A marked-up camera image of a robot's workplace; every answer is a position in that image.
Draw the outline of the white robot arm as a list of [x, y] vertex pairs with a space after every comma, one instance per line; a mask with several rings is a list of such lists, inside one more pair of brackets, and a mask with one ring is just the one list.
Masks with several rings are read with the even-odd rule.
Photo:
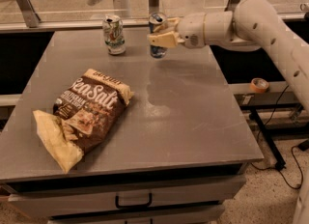
[[[218, 45], [236, 51], [263, 49], [279, 70], [305, 110], [309, 111], [309, 45], [295, 34], [266, 0], [243, 0], [231, 11], [190, 14], [183, 18], [152, 16], [150, 45], [173, 48], [202, 48]], [[257, 199], [234, 207], [217, 224], [308, 224], [308, 173], [299, 171], [299, 184], [279, 193], [260, 192]]]

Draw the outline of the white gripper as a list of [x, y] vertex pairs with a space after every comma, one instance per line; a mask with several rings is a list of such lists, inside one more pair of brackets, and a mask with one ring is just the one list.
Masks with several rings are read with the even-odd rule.
[[148, 35], [148, 41], [150, 45], [166, 48], [177, 47], [179, 43], [189, 49], [202, 48], [205, 46], [205, 15], [205, 13], [189, 14], [181, 21], [178, 17], [168, 18], [154, 27], [153, 33]]

